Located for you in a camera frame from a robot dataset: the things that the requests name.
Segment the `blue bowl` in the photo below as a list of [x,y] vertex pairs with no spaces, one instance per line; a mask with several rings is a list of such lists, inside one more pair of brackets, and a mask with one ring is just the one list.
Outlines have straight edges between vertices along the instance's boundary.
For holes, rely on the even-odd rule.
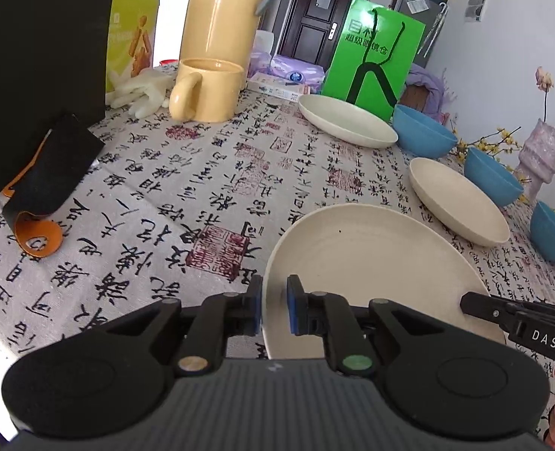
[[464,175],[498,207],[517,201],[523,193],[519,180],[492,156],[470,148],[464,163]]
[[442,158],[457,145],[456,135],[444,125],[404,105],[395,106],[392,126],[399,147],[416,157]]
[[546,261],[555,263],[555,212],[542,201],[532,213],[529,238]]

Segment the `pink purple vase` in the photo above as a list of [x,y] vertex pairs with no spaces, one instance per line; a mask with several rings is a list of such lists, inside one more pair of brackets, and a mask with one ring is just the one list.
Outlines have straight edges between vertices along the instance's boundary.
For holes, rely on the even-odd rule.
[[541,186],[549,184],[555,175],[555,127],[541,119],[524,142],[514,170],[517,179],[523,179],[524,196],[534,201]]

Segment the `patterned calligraphy tablecloth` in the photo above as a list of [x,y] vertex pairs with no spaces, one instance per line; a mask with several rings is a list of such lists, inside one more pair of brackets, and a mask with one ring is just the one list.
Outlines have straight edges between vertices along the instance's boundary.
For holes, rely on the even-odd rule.
[[[421,205],[408,154],[333,139],[285,101],[246,92],[224,124],[108,110],[103,150],[53,220],[53,256],[24,253],[0,195],[0,386],[15,359],[166,296],[196,304],[261,273],[279,237],[318,208],[363,203],[408,215],[450,241],[489,292],[555,303],[555,265],[528,238],[531,209],[506,208],[511,238],[487,250]],[[1,413],[0,428],[12,435]]]

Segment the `cream plate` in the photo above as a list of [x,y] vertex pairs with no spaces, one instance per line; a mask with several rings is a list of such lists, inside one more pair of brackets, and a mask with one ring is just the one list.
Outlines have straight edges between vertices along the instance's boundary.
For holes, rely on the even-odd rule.
[[290,330],[286,281],[300,278],[307,292],[344,296],[352,306],[385,298],[495,342],[496,325],[466,316],[468,291],[484,294],[474,268],[422,223],[394,210],[347,204],[316,210],[291,226],[272,250],[263,276],[262,330],[272,359],[315,359],[322,340]]
[[368,149],[385,149],[398,142],[391,125],[370,112],[339,99],[322,95],[303,95],[299,111],[322,132]]
[[462,174],[438,161],[414,158],[409,180],[422,204],[457,235],[481,247],[509,240],[510,229],[500,209]]

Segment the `yellow mug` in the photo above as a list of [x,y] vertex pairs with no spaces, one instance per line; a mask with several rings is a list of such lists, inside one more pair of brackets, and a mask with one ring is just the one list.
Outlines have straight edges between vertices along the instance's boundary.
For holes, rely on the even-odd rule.
[[209,123],[230,120],[235,115],[244,77],[244,69],[230,61],[182,59],[170,94],[171,118]]

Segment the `blue bowl middle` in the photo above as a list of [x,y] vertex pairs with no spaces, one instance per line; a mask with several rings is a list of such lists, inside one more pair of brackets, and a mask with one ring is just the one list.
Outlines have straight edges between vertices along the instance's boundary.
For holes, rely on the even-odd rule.
[[464,163],[464,175],[498,207],[517,201],[523,193],[519,180],[492,156],[470,148]]

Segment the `yellow thermos jug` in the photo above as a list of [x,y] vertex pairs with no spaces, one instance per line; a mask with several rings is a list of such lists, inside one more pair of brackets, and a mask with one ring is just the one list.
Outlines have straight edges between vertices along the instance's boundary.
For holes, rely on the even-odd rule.
[[210,58],[247,70],[260,16],[269,3],[271,0],[189,0],[180,63]]

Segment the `dark entrance door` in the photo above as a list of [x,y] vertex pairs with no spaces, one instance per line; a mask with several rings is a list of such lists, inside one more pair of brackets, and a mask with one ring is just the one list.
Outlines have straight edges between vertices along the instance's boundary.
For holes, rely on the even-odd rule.
[[276,53],[329,68],[352,0],[292,0]]

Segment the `white book box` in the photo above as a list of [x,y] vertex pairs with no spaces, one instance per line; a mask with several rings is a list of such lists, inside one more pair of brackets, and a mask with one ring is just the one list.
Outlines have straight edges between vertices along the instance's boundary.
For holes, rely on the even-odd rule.
[[293,103],[297,103],[301,96],[311,94],[310,86],[304,83],[291,82],[262,72],[256,72],[254,76],[247,79],[247,89]]

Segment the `black paper bag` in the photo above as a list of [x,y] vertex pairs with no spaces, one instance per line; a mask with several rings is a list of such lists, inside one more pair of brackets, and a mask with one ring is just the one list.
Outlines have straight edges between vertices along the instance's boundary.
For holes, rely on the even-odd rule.
[[58,116],[104,116],[112,0],[0,0],[0,191]]

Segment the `white rubber glove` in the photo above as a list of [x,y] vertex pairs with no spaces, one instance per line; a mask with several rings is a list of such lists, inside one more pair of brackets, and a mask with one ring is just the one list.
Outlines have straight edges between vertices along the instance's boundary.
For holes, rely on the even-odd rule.
[[107,94],[105,104],[111,109],[127,106],[130,116],[142,119],[168,107],[167,93],[173,85],[174,79],[168,74],[147,68]]

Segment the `purple tissue pack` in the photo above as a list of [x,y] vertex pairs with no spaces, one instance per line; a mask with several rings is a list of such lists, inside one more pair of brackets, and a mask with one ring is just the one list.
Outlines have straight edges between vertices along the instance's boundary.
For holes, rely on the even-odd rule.
[[303,83],[318,90],[325,81],[325,70],[315,64],[271,53],[274,34],[268,30],[256,30],[253,49],[248,65],[248,77],[257,72]]

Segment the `grey refrigerator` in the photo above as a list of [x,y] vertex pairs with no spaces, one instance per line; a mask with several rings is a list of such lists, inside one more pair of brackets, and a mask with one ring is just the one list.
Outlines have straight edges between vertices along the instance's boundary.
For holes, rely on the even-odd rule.
[[425,68],[444,26],[449,11],[448,0],[393,0],[393,10],[425,26],[413,60],[416,65]]

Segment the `wooden chair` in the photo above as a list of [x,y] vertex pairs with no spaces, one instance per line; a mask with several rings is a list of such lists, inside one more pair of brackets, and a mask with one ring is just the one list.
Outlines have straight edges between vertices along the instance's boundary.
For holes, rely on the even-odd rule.
[[428,103],[430,90],[426,86],[407,85],[399,103],[409,108],[423,112]]

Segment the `green shopping bag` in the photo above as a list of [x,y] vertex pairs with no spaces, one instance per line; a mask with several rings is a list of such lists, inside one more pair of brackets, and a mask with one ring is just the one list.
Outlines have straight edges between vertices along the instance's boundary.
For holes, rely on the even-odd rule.
[[391,119],[425,25],[403,13],[352,0],[321,93]]

